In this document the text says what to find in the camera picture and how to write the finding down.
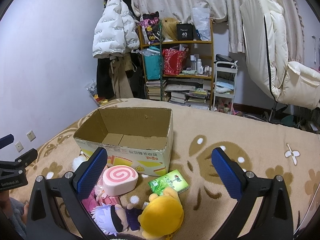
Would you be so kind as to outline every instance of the blue gripper pad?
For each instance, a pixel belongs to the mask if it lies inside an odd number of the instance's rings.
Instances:
[[[12,134],[9,134],[7,136],[0,138],[0,149],[6,147],[9,144],[12,144],[13,141],[14,141],[14,137]]]
[[[230,166],[231,160],[229,157],[221,148],[216,148],[212,151],[211,162],[226,187],[230,197],[239,201],[243,193],[242,184]]]
[[[107,160],[107,151],[99,147],[89,160],[81,163],[75,171],[73,186],[76,189],[77,197],[80,201],[89,197],[103,169],[107,165]]]

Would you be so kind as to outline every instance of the wall socket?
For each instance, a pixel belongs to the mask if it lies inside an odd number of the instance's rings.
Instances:
[[[21,152],[23,150],[23,146],[20,141],[18,141],[14,146],[16,147],[18,152]]]
[[[27,137],[29,138],[30,142],[32,142],[36,138],[36,136],[32,130],[27,133]]]

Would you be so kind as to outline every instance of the beige blanket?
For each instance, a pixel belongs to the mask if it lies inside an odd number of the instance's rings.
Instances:
[[[173,110],[174,139],[170,170],[178,169],[190,184],[190,188],[179,195],[185,219],[173,239],[210,239],[236,204],[211,164],[211,151],[215,147],[225,149],[227,155],[244,170],[251,170],[259,177],[282,175],[290,195],[294,227],[300,218],[303,219],[320,183],[318,135],[167,102],[116,99],[104,107],[130,106]],[[72,161],[80,154],[72,135],[86,118],[75,122],[38,149],[38,159],[27,168],[29,185],[12,190],[12,197],[24,202],[30,198],[36,176],[42,174],[48,179],[58,178],[72,170]],[[121,197],[122,205],[133,202],[137,207],[142,207],[151,193],[147,182],[152,179],[154,177],[140,177],[136,188]],[[317,208],[319,203],[320,200],[313,208]],[[258,204],[260,201],[257,201],[242,233],[250,229],[258,212]],[[60,208],[70,230],[76,233],[62,202]],[[141,236],[141,232],[128,233]]]

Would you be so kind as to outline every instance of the white puffer jacket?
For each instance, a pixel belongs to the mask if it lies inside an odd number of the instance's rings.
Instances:
[[[139,14],[134,6],[132,8],[136,15]],[[93,57],[123,57],[132,49],[139,48],[140,42],[135,30],[136,23],[129,13],[128,6],[122,0],[108,0],[94,30]]]

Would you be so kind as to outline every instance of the white chair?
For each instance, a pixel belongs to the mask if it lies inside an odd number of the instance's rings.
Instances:
[[[320,100],[320,73],[299,62],[288,62],[282,4],[282,0],[245,0],[240,6],[248,72],[275,100],[272,114],[277,103],[312,110]]]

